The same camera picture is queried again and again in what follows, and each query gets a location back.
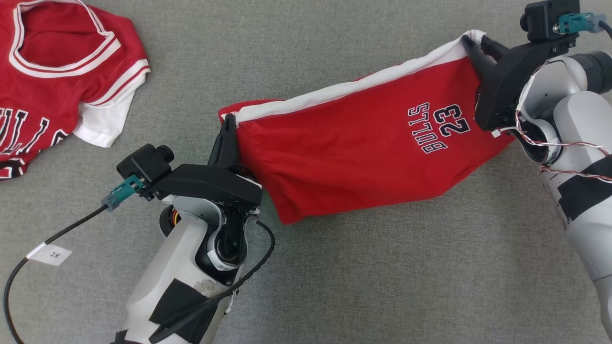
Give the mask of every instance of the clothing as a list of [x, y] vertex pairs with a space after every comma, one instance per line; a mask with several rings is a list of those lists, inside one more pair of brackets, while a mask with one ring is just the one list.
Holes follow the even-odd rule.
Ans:
[[74, 133], [110, 147], [150, 71], [132, 22], [80, 0], [0, 2], [0, 179]]
[[[466, 32], [480, 43], [484, 32]], [[502, 151], [474, 122], [479, 79], [459, 39], [356, 81], [285, 101], [219, 111], [236, 117], [242, 163], [280, 220], [442, 195]]]

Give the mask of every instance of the folded red garment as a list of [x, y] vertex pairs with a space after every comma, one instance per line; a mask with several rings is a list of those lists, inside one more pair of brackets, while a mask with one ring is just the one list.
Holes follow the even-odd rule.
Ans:
[[219, 116], [235, 115], [243, 164], [292, 223], [442, 195], [501, 152], [512, 138], [474, 122], [479, 83], [457, 39], [356, 81]]

